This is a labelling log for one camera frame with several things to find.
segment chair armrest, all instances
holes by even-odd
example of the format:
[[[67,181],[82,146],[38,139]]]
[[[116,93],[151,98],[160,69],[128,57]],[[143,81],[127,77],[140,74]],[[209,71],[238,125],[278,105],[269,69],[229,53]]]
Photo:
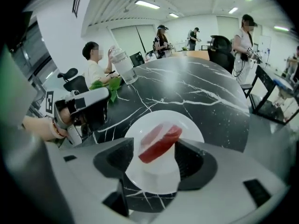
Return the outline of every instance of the chair armrest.
[[[250,90],[252,88],[251,84],[241,84],[242,90]]]

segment person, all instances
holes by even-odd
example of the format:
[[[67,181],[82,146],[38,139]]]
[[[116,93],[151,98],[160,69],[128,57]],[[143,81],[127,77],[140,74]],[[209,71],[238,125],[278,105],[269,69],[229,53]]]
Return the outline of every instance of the person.
[[[157,59],[169,57],[171,51],[168,48],[168,40],[165,36],[165,32],[168,30],[168,27],[160,25],[158,27],[157,36],[154,41],[154,50],[156,51]]]
[[[296,53],[294,53],[292,56],[289,56],[289,58],[286,60],[287,62],[287,74],[286,74],[286,80],[290,80],[291,76],[296,72],[296,69],[298,67],[299,62],[299,46],[297,47]]]
[[[196,42],[199,42],[197,38],[198,32],[199,32],[199,28],[195,28],[192,32],[190,32],[189,50],[195,50]]]
[[[85,82],[88,88],[91,85],[99,80],[102,83],[107,83],[110,79],[114,77],[118,77],[117,74],[110,74],[106,76],[105,74],[109,74],[112,72],[112,63],[110,60],[111,49],[108,51],[108,66],[106,70],[103,70],[99,65],[98,62],[103,58],[103,50],[100,49],[99,45],[95,42],[88,42],[84,46],[82,50],[82,55],[88,61],[88,67],[86,72],[84,73]]]
[[[71,114],[68,108],[61,110],[60,117],[65,124],[70,125],[72,123]],[[33,118],[30,116],[25,116],[22,126],[25,128],[25,130],[40,136],[44,141],[63,139],[64,137],[68,136],[67,131],[56,126],[53,122],[53,119],[49,117]]]
[[[233,51],[235,54],[234,76],[239,84],[245,84],[250,71],[250,58],[257,59],[252,51],[252,36],[250,32],[257,24],[248,14],[242,17],[241,28],[236,32],[233,40]]]

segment backpack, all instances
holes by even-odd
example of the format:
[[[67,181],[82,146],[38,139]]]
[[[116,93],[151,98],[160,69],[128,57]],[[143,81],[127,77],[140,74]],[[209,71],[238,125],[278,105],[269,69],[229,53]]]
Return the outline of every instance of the backpack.
[[[190,30],[190,31],[188,32],[188,36],[187,36],[187,39],[188,39],[188,40],[191,38],[191,35],[190,35],[191,32],[192,32],[192,30]]]

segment white plate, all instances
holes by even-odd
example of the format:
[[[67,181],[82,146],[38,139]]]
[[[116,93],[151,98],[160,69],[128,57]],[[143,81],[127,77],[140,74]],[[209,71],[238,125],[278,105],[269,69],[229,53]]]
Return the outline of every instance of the white plate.
[[[134,156],[126,170],[126,175],[137,187],[149,193],[174,193],[180,182],[178,164],[174,159],[174,145],[151,163],[145,164],[138,158],[141,139],[154,127],[166,121],[182,128],[180,138],[204,142],[196,124],[181,113],[160,110],[138,119],[125,135],[126,138],[134,138]]]

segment computer monitor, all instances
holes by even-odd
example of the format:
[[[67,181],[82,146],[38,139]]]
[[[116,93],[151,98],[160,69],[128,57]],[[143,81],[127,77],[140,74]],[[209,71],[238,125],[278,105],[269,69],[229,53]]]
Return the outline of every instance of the computer monitor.
[[[131,58],[131,61],[132,61],[133,65],[134,65],[134,67],[140,66],[140,65],[142,65],[142,64],[145,63],[144,59],[143,59],[143,57],[141,55],[141,52],[138,52],[138,53],[136,53],[134,55],[131,55],[130,58]]]

